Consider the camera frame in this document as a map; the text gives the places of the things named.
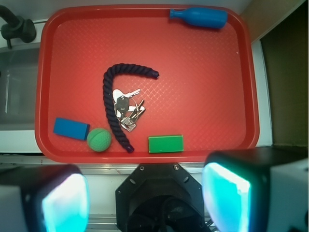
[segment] glowing panel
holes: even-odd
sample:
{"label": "glowing panel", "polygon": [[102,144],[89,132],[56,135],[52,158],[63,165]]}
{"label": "glowing panel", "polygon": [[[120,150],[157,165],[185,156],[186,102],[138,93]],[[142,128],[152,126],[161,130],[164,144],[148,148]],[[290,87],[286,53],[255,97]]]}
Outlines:
{"label": "glowing panel", "polygon": [[202,190],[209,215],[222,232],[249,230],[251,184],[218,163],[203,169]]}
{"label": "glowing panel", "polygon": [[42,201],[47,232],[84,232],[89,217],[88,183],[72,174]]}

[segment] blue sponge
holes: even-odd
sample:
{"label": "blue sponge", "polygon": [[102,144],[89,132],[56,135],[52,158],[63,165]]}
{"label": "blue sponge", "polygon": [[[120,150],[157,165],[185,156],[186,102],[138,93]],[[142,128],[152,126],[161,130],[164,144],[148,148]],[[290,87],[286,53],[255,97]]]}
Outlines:
{"label": "blue sponge", "polygon": [[73,139],[86,140],[89,127],[89,124],[57,117],[54,126],[54,133]]}

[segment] key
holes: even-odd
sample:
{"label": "key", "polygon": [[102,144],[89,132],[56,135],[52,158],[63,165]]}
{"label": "key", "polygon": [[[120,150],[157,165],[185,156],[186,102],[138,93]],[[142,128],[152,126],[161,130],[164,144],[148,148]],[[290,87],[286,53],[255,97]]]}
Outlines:
{"label": "key", "polygon": [[130,117],[125,117],[120,121],[120,124],[123,128],[125,128],[128,132],[131,132],[136,128],[136,124],[132,122]]}
{"label": "key", "polygon": [[140,118],[140,116],[146,111],[146,109],[140,110],[137,114],[134,114],[131,119],[136,123],[136,121]]}
{"label": "key", "polygon": [[[127,110],[127,112],[133,112],[133,111],[135,111],[135,109],[136,109],[136,106],[130,105],[129,109]],[[115,107],[115,113],[116,113],[117,117],[121,118],[121,113],[116,110],[116,107]]]}
{"label": "key", "polygon": [[125,117],[125,113],[129,109],[129,98],[121,96],[116,101],[116,111],[119,111],[121,114],[121,119]]}
{"label": "key", "polygon": [[[145,100],[143,99],[143,100],[141,100],[140,103],[138,104],[137,107],[138,107],[139,111],[142,110],[142,109],[145,109],[145,108],[142,106],[142,105],[144,104],[144,102],[145,102]],[[137,112],[138,112],[138,111],[137,111],[137,109],[136,109],[136,107],[135,107],[135,110],[130,114],[129,117],[132,118],[132,116],[135,115]]]}
{"label": "key", "polygon": [[114,89],[114,91],[112,92],[112,98],[114,99],[114,102],[117,102],[117,99],[120,98],[121,96],[125,96],[126,98],[131,98],[134,95],[137,95],[139,93],[140,93],[140,89],[137,89],[137,90],[130,92],[130,93],[127,93],[127,94],[124,94],[119,89]]}

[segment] blue bottle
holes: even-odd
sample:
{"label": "blue bottle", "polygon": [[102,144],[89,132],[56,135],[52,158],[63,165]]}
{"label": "blue bottle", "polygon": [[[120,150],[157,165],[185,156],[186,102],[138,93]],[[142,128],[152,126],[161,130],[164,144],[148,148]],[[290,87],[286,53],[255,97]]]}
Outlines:
{"label": "blue bottle", "polygon": [[202,7],[188,8],[184,11],[170,10],[169,18],[181,18],[193,26],[221,29],[227,21],[227,12]]}

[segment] green ball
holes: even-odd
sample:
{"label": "green ball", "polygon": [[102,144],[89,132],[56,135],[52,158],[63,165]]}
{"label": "green ball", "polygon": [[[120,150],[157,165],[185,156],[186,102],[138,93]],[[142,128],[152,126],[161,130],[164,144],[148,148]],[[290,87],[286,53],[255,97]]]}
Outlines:
{"label": "green ball", "polygon": [[94,151],[105,151],[111,142],[111,133],[103,128],[95,128],[87,136],[88,146]]}

